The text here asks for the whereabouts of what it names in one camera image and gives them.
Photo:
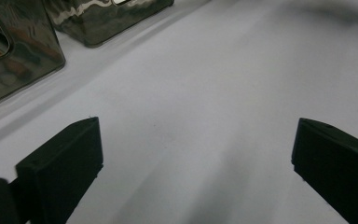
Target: white surface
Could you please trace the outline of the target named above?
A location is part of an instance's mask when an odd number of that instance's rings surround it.
[[[68,223],[346,223],[293,171],[300,117],[358,137],[358,23],[298,4],[177,0],[0,104],[0,176],[98,116],[104,168]]]

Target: black object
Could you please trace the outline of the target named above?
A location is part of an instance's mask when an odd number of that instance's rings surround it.
[[[0,99],[65,64],[41,0],[0,0],[0,42]]]
[[[173,0],[45,0],[54,27],[82,42],[98,47],[165,7]]]
[[[300,119],[292,164],[348,222],[358,224],[358,139],[331,125]]]
[[[73,123],[0,179],[0,224],[64,224],[103,167],[98,118]]]

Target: white floor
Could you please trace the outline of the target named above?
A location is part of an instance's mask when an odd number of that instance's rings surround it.
[[[72,224],[343,224],[293,171],[299,118],[358,137],[358,21],[295,3],[176,0],[0,103],[0,176],[100,118],[104,168]]]

